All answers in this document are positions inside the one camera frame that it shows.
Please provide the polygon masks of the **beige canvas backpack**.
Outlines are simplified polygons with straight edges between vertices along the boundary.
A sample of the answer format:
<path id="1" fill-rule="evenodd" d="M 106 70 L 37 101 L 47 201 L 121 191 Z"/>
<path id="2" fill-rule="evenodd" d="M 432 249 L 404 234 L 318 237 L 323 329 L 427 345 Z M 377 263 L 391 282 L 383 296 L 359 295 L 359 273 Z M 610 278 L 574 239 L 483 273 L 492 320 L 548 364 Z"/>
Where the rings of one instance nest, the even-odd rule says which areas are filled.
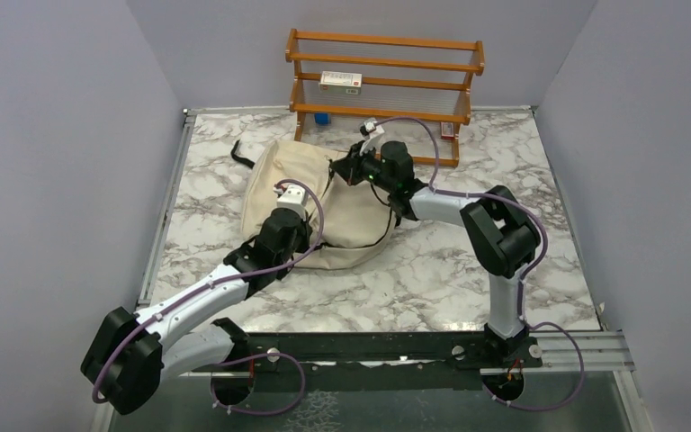
<path id="1" fill-rule="evenodd" d="M 381 204 L 366 182 L 350 186 L 329 173 L 329 164 L 343 158 L 340 150 L 279 139 L 256 159 L 232 157 L 249 167 L 251 174 L 242 202 L 240 232 L 250 239 L 260 232 L 263 221 L 275 207 L 273 186 L 291 178 L 307 185 L 319 198 L 324 211 L 324 229 L 319 248 L 303 259 L 300 267 L 341 270 L 363 264 L 387 246 L 396 226 L 391 209 Z"/>

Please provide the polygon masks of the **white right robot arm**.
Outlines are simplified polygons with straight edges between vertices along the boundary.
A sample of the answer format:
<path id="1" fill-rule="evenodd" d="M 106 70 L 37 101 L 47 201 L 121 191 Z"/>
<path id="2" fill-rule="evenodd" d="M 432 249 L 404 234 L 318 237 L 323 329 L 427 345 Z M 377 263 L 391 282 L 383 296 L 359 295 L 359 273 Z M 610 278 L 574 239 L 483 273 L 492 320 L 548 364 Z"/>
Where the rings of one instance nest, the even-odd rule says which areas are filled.
<path id="1" fill-rule="evenodd" d="M 389 141 L 381 150 L 354 144 L 329 165 L 348 185 L 362 182 L 383 190 L 401 219 L 439 221 L 465 229 L 479 264 L 489 274 L 489 318 L 483 354 L 493 365 L 515 359 L 529 336 L 524 318 L 523 276 L 536 257 L 542 235 L 505 186 L 485 193 L 443 192 L 416 178 L 405 143 Z"/>

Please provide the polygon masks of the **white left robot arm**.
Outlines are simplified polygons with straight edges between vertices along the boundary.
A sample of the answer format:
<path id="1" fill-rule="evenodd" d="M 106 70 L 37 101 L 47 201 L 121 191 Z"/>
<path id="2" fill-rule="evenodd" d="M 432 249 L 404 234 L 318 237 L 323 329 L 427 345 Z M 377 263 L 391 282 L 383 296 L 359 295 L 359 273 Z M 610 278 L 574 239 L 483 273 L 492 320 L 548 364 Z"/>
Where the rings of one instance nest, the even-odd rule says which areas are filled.
<path id="1" fill-rule="evenodd" d="M 311 232 L 305 211 L 276 208 L 257 235 L 187 290 L 137 312 L 108 312 L 80 365 L 93 385 L 93 402 L 108 402 L 126 415 L 163 381 L 212 362 L 240 367 L 247 357 L 243 330 L 233 323 L 201 332 L 196 327 L 283 279 L 293 257 L 310 252 Z"/>

